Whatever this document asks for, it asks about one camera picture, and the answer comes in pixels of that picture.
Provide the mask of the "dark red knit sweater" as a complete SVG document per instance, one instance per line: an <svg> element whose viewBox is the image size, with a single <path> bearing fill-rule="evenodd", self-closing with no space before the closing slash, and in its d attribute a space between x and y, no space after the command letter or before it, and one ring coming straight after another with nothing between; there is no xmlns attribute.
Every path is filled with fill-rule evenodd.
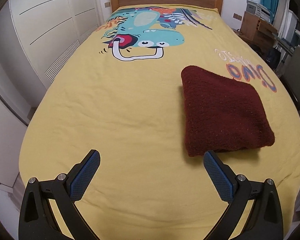
<svg viewBox="0 0 300 240"><path fill-rule="evenodd" d="M272 146L275 135L255 88L197 66L181 71L190 157Z"/></svg>

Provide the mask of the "grey desk chair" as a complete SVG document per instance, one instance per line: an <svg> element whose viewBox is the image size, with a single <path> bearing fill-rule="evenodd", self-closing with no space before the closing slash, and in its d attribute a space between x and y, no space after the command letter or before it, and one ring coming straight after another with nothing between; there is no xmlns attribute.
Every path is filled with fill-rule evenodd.
<svg viewBox="0 0 300 240"><path fill-rule="evenodd" d="M300 47L296 47L280 80L300 111Z"/></svg>

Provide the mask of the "yellow dinosaur bedspread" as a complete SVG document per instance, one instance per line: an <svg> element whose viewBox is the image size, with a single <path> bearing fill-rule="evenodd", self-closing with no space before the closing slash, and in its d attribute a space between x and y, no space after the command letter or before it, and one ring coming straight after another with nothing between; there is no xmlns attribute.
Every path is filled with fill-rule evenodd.
<svg viewBox="0 0 300 240"><path fill-rule="evenodd" d="M300 189L300 118L285 87L216 10L125 7L75 51L26 131L23 181L50 180L92 149L101 165L77 207L101 239L203 239L226 208L184 145L181 71L198 66L255 88L275 142L221 153L236 173L271 178L284 230Z"/></svg>

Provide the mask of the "black backpack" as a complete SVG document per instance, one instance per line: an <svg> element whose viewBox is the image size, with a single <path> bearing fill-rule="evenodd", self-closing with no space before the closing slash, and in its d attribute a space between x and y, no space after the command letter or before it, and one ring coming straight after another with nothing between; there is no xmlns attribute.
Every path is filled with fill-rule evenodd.
<svg viewBox="0 0 300 240"><path fill-rule="evenodd" d="M281 51L276 48L270 48L266 55L266 63L272 69L275 70L280 62Z"/></svg>

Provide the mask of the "white desk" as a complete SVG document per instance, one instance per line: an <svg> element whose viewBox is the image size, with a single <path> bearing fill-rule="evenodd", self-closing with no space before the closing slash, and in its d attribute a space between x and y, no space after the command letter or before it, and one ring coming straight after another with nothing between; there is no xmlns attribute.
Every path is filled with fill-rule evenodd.
<svg viewBox="0 0 300 240"><path fill-rule="evenodd" d="M283 48L289 56L292 56L294 54L295 48L289 42L287 42L284 38L279 38L275 33L272 33L272 35L279 46Z"/></svg>

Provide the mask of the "wooden nightstand cabinet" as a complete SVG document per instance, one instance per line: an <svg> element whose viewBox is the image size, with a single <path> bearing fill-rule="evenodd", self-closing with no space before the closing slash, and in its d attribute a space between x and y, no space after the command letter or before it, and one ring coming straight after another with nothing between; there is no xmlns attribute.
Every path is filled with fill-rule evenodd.
<svg viewBox="0 0 300 240"><path fill-rule="evenodd" d="M235 33L248 45L257 46L262 53L266 53L275 44L278 31L270 23L259 16L244 12L241 27Z"/></svg>

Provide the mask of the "white wardrobe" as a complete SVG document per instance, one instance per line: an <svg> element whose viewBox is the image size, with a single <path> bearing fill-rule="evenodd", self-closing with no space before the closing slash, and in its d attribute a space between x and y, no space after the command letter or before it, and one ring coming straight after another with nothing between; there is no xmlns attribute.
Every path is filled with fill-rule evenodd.
<svg viewBox="0 0 300 240"><path fill-rule="evenodd" d="M7 0L0 10L0 189L12 191L34 110L99 24L95 0Z"/></svg>

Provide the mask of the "grey storage box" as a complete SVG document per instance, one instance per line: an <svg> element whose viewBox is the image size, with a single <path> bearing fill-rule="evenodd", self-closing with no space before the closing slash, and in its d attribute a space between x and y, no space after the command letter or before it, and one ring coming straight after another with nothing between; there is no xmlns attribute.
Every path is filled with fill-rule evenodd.
<svg viewBox="0 0 300 240"><path fill-rule="evenodd" d="M246 11L271 23L271 12L260 3L247 0Z"/></svg>

